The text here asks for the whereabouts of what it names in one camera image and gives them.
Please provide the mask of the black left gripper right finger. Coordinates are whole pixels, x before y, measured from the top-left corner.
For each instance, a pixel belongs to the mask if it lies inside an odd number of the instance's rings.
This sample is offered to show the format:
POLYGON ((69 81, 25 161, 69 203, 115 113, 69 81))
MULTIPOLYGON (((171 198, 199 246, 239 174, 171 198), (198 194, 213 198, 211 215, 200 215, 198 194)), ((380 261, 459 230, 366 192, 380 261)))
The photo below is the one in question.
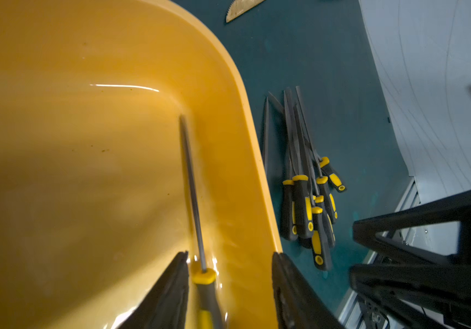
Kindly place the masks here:
POLYGON ((273 254, 272 280, 279 328, 343 327, 287 254, 273 254))

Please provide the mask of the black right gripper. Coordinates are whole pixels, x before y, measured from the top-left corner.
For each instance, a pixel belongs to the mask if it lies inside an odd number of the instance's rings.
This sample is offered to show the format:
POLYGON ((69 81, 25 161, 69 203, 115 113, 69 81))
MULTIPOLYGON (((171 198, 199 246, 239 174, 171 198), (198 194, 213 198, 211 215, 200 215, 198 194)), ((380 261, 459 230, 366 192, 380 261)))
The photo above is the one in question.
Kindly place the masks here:
POLYGON ((349 271, 350 285, 405 328, 471 328, 471 190, 353 225, 353 239, 388 258, 349 271), (457 222, 457 252, 398 243, 386 231, 457 222))

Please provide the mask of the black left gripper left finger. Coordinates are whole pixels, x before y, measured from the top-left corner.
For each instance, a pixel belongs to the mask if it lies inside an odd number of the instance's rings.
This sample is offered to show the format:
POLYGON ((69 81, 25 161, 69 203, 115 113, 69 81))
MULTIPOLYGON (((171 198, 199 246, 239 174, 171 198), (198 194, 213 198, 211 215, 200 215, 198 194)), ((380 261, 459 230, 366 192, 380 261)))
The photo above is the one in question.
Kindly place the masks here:
POLYGON ((188 253, 178 252, 121 328, 184 328, 189 295, 188 253))

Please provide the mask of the file tool black yellow handle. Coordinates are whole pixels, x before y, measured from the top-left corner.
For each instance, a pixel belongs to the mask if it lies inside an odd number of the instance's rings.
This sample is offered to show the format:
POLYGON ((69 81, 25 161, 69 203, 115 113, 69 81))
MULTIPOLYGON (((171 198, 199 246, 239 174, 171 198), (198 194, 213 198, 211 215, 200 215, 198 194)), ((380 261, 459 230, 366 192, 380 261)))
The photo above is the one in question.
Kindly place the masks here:
POLYGON ((314 143, 312 142, 312 136, 310 134, 310 129, 308 125, 308 120, 305 115, 305 102, 302 97, 301 87, 295 86, 297 100, 299 103, 299 109, 301 110, 301 117, 303 119, 303 127, 305 128, 306 133, 306 142, 310 150, 310 157, 312 159, 313 166, 318 165, 319 176, 327 176, 328 181, 331 186, 334 187, 338 193, 343 193, 347 190, 343 180, 338 176, 337 171, 332 167, 330 159, 328 157, 322 157, 318 154, 314 143))
MULTIPOLYGON (((276 98, 272 93, 268 93, 269 100, 272 102, 273 107, 280 113, 283 114, 285 123, 286 123, 286 115, 285 115, 285 105, 284 103, 280 103, 278 98, 276 98)), ((297 100, 297 95, 296 91, 293 93, 293 99, 295 102, 295 105, 299 107, 299 103, 297 100)), ((306 142, 306 133, 305 133, 305 144, 308 147, 308 144, 306 142)), ((319 196, 318 201, 322 202, 322 208, 324 210, 324 214, 327 215, 327 218, 331 225, 335 224, 337 219, 338 219, 338 211, 336 207, 336 202, 334 199, 334 196, 331 192, 331 189, 334 189, 333 186, 330 185, 328 181, 327 176, 319 176, 318 173, 318 165, 314 166, 314 175, 315 175, 315 191, 316 194, 319 196)))
POLYGON ((293 188, 294 182, 293 169, 290 159, 290 154, 286 155, 285 162, 286 177, 282 182, 283 186, 283 199, 282 199, 282 211, 281 211, 281 226, 280 234, 281 236, 289 241, 297 240, 297 228, 294 218, 294 198, 293 198, 293 188))
POLYGON ((199 214, 196 183, 194 178, 193 162, 190 149, 188 127, 184 115, 179 117, 180 133, 186 162, 188 186, 190 192, 190 205, 192 218, 197 238, 198 265, 194 270, 192 281, 198 291, 198 327, 199 328, 224 328, 225 323, 221 314, 220 304, 216 294, 217 273, 209 268, 205 258, 203 234, 201 230, 201 219, 199 214))
POLYGON ((294 220, 297 234, 301 239, 312 238, 314 224, 312 221, 312 205, 309 190, 308 164, 306 151, 303 151, 303 135, 299 116, 295 109, 292 90, 283 92, 286 125, 289 138, 290 158, 293 165, 292 181, 294 183, 294 220))
POLYGON ((264 102, 264 122, 263 122, 263 133, 262 133, 262 161, 264 165, 264 171, 268 171, 268 132, 269 132, 269 101, 268 97, 265 98, 264 102))
POLYGON ((303 139, 303 151, 306 151, 306 158, 308 164, 308 178, 309 178, 309 190, 312 205, 312 221, 314 224, 314 232, 312 238, 302 239, 305 245, 309 245, 309 248, 312 250, 312 259, 316 268, 322 271, 329 271, 332 268, 331 256, 330 256, 330 247, 328 245, 329 239, 327 238, 327 232, 325 227, 325 222, 323 221, 325 214, 322 208, 323 203, 319 202, 319 196, 315 191, 315 175, 314 175, 314 166, 310 159, 308 147, 305 144, 305 128, 303 127, 303 119, 301 117, 301 110, 297 105, 295 105, 299 116, 299 123, 302 131, 303 139))

